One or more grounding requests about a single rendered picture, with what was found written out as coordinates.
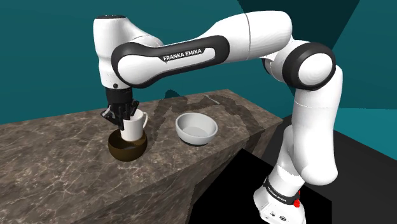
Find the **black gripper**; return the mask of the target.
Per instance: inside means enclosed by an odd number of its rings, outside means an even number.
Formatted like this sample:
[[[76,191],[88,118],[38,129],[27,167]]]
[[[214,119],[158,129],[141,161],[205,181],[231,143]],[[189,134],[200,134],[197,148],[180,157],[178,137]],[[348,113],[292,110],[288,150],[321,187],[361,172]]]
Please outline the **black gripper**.
[[[100,115],[112,124],[117,125],[120,130],[123,130],[123,116],[119,115],[118,112],[114,112],[112,106],[125,106],[124,119],[130,120],[135,115],[139,101],[133,99],[131,88],[112,89],[106,87],[105,92],[108,107]]]

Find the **white mug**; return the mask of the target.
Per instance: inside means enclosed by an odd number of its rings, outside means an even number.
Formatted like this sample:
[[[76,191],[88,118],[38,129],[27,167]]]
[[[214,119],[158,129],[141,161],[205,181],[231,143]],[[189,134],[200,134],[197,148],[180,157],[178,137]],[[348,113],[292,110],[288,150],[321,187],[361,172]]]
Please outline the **white mug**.
[[[136,109],[129,120],[123,120],[123,130],[120,131],[124,141],[137,141],[143,136],[143,130],[148,122],[147,112]]]

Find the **brown bowl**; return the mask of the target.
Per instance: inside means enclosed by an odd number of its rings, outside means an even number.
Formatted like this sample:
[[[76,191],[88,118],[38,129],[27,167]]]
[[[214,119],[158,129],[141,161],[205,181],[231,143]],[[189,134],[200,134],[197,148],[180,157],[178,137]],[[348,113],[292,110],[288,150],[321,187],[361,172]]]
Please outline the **brown bowl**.
[[[108,149],[110,154],[122,162],[131,162],[144,154],[148,145],[146,133],[136,141],[125,141],[121,137],[120,130],[114,130],[108,137]]]

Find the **white bowl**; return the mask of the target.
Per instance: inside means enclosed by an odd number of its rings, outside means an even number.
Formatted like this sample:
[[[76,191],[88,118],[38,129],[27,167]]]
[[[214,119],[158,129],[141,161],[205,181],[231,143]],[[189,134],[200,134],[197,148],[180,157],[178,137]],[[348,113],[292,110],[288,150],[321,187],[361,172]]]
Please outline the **white bowl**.
[[[218,132],[218,124],[202,113],[183,113],[176,118],[176,132],[179,138],[192,145],[209,143]]]

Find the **black robot stand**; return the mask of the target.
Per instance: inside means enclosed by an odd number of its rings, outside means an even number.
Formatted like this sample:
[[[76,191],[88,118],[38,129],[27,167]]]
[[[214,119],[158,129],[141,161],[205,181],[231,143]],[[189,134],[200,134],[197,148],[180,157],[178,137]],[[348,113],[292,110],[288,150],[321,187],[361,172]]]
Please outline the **black robot stand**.
[[[268,224],[260,218],[253,194],[272,166],[240,150],[194,203],[188,224]]]

